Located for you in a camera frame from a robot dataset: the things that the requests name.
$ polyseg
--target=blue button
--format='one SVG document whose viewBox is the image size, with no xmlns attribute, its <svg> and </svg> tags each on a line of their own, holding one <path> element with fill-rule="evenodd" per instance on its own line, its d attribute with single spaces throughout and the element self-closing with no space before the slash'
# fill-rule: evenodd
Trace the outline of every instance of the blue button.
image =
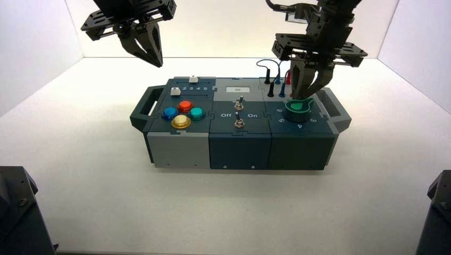
<svg viewBox="0 0 451 255">
<path fill-rule="evenodd" d="M 163 111 L 161 117 L 167 121 L 170 121 L 177 115 L 179 115 L 179 111 L 177 109 L 175 109 L 174 107 L 168 107 Z"/>
</svg>

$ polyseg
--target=white table surface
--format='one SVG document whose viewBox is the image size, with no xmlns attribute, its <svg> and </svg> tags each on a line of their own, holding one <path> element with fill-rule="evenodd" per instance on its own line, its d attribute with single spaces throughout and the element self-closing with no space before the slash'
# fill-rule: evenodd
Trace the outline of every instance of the white table surface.
<svg viewBox="0 0 451 255">
<path fill-rule="evenodd" d="M 83 59 L 0 118 L 0 165 L 35 179 L 62 250 L 414 254 L 427 188 L 451 167 L 451 116 L 378 60 L 336 67 L 329 87 L 353 121 L 323 172 L 150 164 L 129 121 L 148 86 L 263 76 L 254 63 Z"/>
</svg>

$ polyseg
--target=carrying handle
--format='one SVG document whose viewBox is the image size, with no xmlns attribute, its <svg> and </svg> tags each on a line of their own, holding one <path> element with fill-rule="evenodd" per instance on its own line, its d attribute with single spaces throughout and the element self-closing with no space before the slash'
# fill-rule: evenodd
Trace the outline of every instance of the carrying handle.
<svg viewBox="0 0 451 255">
<path fill-rule="evenodd" d="M 323 88 L 316 94 L 338 132 L 341 133 L 345 131 L 349 127 L 352 119 L 343 105 L 341 105 L 340 101 L 338 101 L 337 97 L 333 94 L 332 90 L 330 90 L 330 88 Z"/>
<path fill-rule="evenodd" d="M 141 132 L 144 130 L 147 121 L 151 119 L 149 112 L 151 111 L 154 103 L 160 98 L 160 95 L 165 87 L 166 85 L 148 87 L 146 92 L 144 92 L 144 95 L 141 97 L 130 115 L 131 125 L 137 130 Z"/>
</svg>

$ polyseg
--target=white wall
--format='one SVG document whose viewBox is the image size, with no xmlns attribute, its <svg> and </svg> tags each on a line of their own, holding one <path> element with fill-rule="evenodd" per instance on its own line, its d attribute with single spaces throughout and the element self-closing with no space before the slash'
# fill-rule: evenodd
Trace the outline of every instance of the white wall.
<svg viewBox="0 0 451 255">
<path fill-rule="evenodd" d="M 117 36 L 91 41 L 80 31 L 88 14 L 98 7 L 93 0 L 66 0 L 83 52 L 87 57 L 130 57 Z M 315 0 L 279 0 L 280 4 Z M 376 58 L 398 0 L 363 0 L 355 10 L 354 42 Z M 285 22 L 265 0 L 176 0 L 176 16 L 160 22 L 165 57 L 274 57 L 276 32 L 304 33 L 305 25 Z"/>
<path fill-rule="evenodd" d="M 0 1 L 0 116 L 82 58 L 62 0 Z"/>
<path fill-rule="evenodd" d="M 379 59 L 451 113 L 451 1 L 400 0 Z"/>
</svg>

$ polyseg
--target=round push button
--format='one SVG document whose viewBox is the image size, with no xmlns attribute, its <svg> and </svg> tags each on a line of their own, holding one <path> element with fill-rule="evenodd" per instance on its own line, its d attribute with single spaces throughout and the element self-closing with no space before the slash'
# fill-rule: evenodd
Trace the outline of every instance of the round push button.
<svg viewBox="0 0 451 255">
<path fill-rule="evenodd" d="M 179 103 L 179 107 L 177 107 L 179 109 L 179 112 L 181 113 L 188 113 L 189 110 L 191 110 L 193 108 L 193 104 L 190 101 L 182 101 Z"/>
<path fill-rule="evenodd" d="M 191 125 L 191 119 L 186 115 L 177 115 L 171 122 L 176 129 L 184 129 Z"/>
<path fill-rule="evenodd" d="M 177 109 L 174 107 L 168 107 L 166 108 L 163 113 L 161 114 L 161 117 L 167 121 L 172 120 L 174 117 L 176 117 L 179 114 Z"/>
<path fill-rule="evenodd" d="M 205 117 L 204 110 L 199 107 L 195 107 L 189 111 L 189 117 L 194 121 L 199 121 Z"/>
</svg>

